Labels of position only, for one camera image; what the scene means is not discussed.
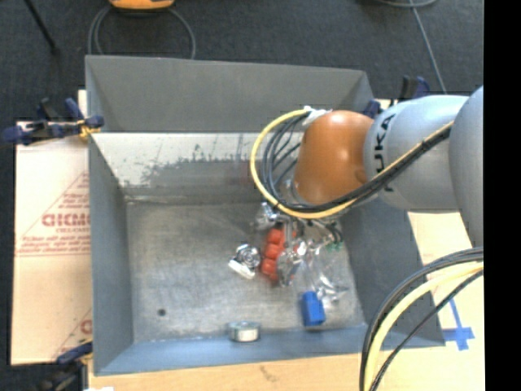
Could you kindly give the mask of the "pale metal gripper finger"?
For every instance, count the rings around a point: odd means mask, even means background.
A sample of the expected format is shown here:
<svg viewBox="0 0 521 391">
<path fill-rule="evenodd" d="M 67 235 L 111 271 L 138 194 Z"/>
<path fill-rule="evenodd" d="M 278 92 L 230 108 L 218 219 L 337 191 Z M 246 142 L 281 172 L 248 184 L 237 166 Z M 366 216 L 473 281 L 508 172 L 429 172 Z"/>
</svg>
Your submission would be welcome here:
<svg viewBox="0 0 521 391">
<path fill-rule="evenodd" d="M 296 253 L 299 269 L 302 270 L 305 274 L 311 275 L 314 260 L 313 244 L 309 241 L 300 241 L 298 243 Z"/>
<path fill-rule="evenodd" d="M 278 282 L 281 286 L 290 286 L 298 269 L 298 255 L 292 250 L 286 250 L 277 259 Z"/>
</svg>

